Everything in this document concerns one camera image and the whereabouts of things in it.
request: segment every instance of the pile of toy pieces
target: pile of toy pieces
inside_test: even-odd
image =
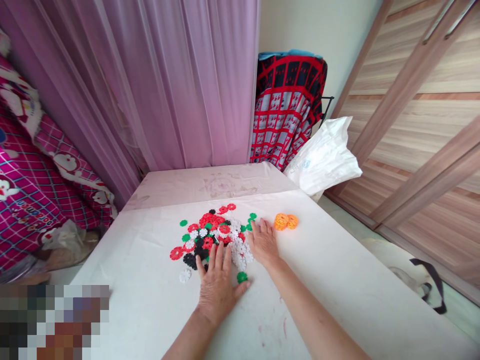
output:
[[[188,233],[182,236],[183,246],[175,247],[170,253],[170,259],[179,260],[183,257],[183,262],[193,270],[197,270],[195,257],[200,256],[205,270],[208,271],[208,262],[210,260],[210,250],[213,244],[222,241],[225,245],[230,244],[231,260],[239,273],[237,275],[238,283],[248,280],[245,269],[247,263],[254,260],[250,246],[245,240],[245,231],[251,231],[251,222],[257,218],[255,213],[250,214],[248,225],[244,226],[239,220],[232,217],[232,211],[237,207],[230,203],[227,206],[221,206],[212,209],[203,214],[198,223],[188,226]],[[181,227],[186,227],[187,220],[180,222]],[[180,281],[186,283],[192,273],[190,269],[185,269],[180,274]]]

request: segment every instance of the orange ball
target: orange ball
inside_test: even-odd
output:
[[[273,223],[273,225],[275,226],[275,229],[277,229],[278,231],[283,231],[287,227],[288,223],[289,223],[289,217],[284,213],[278,213],[275,216],[275,222]]]
[[[298,224],[299,224],[299,219],[295,215],[289,214],[288,215],[288,223],[287,223],[286,226],[289,229],[293,230],[297,227]]]

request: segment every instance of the wardrobe handle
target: wardrobe handle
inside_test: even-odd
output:
[[[455,29],[457,28],[457,26],[460,24],[460,22],[462,21],[462,19],[465,17],[465,15],[467,15],[467,13],[469,12],[469,10],[472,8],[472,6],[475,4],[475,1],[476,0],[471,0],[470,3],[466,6],[465,10],[462,11],[462,13],[460,14],[460,16],[455,20],[455,22],[453,23],[453,25],[448,29],[448,31],[446,32],[446,35],[444,37],[445,40],[447,40],[455,31]]]
[[[431,26],[430,30],[426,33],[425,37],[423,38],[423,42],[422,42],[422,45],[426,45],[429,40],[430,40],[430,37],[432,37],[432,34],[434,33],[435,29],[437,28],[437,26],[440,24],[440,21],[442,21],[442,19],[444,18],[445,14],[447,13],[447,11],[450,9],[450,7],[452,6],[452,4],[454,3],[455,0],[448,0],[448,3],[445,5],[445,7],[443,8],[443,10],[441,11],[441,13],[438,15],[438,17],[436,18],[435,22],[433,23],[433,25]]]

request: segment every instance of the sheer curtain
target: sheer curtain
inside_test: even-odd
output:
[[[142,172],[248,162],[260,0],[0,0],[20,72],[119,205]]]

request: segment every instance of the plaid fabric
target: plaid fabric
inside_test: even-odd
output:
[[[71,219],[83,229],[115,218],[114,196],[38,94],[0,56],[0,273]]]
[[[322,116],[327,63],[310,56],[258,61],[250,162],[283,171]]]

